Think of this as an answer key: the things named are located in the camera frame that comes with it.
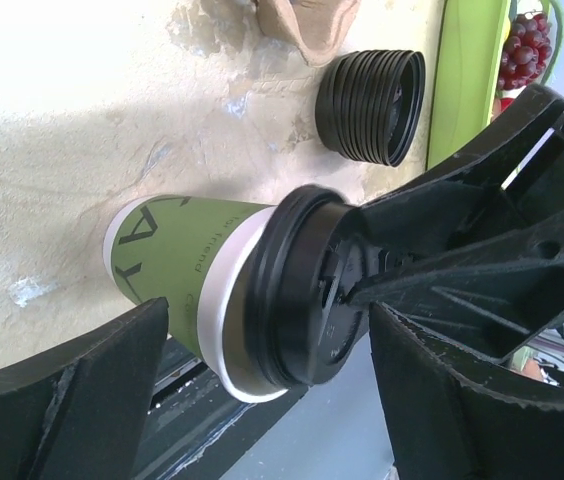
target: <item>green cup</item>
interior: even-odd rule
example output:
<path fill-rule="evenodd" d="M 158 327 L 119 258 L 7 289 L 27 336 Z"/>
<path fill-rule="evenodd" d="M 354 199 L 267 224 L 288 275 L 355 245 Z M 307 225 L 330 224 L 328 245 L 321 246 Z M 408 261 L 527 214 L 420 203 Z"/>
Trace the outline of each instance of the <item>green cup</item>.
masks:
<path fill-rule="evenodd" d="M 286 392 L 267 381 L 244 348 L 248 259 L 275 207 L 161 195 L 138 199 L 113 219 L 104 263 L 136 304 L 166 297 L 169 333 L 201 358 L 240 401 Z"/>

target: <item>black lid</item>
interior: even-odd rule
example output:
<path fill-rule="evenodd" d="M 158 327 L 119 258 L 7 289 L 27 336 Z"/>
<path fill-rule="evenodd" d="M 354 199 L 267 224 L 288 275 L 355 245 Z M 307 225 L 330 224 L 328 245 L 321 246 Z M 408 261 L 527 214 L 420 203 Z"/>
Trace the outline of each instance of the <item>black lid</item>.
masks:
<path fill-rule="evenodd" d="M 245 344 L 272 383 L 330 380 L 342 368 L 365 312 L 344 304 L 368 276 L 366 224 L 337 193 L 304 186 L 267 223 L 251 262 Z"/>

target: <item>green tray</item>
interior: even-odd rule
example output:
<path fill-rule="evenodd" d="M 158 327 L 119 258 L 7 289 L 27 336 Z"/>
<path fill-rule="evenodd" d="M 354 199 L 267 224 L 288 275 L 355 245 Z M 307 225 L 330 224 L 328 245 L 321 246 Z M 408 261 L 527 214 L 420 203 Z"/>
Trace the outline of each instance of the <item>green tray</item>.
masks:
<path fill-rule="evenodd" d="M 447 0 L 435 79 L 427 168 L 489 123 L 510 0 Z"/>

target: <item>stacked lid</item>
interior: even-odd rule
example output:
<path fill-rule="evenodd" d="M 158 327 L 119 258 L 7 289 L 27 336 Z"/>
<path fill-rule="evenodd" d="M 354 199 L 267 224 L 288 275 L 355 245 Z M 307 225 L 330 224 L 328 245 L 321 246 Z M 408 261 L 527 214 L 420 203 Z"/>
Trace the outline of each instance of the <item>stacked lid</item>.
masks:
<path fill-rule="evenodd" d="M 315 105 L 320 139 L 352 160 L 397 167 L 413 142 L 424 81 L 420 52 L 367 50 L 336 59 Z"/>

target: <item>brown leather object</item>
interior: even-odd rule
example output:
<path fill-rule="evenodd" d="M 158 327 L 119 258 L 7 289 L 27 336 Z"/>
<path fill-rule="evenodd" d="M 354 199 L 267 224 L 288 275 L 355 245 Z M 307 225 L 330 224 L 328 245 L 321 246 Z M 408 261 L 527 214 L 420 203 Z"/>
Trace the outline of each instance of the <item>brown leather object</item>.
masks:
<path fill-rule="evenodd" d="M 360 1 L 258 0 L 258 22 L 265 35 L 295 45 L 317 67 L 337 55 Z"/>

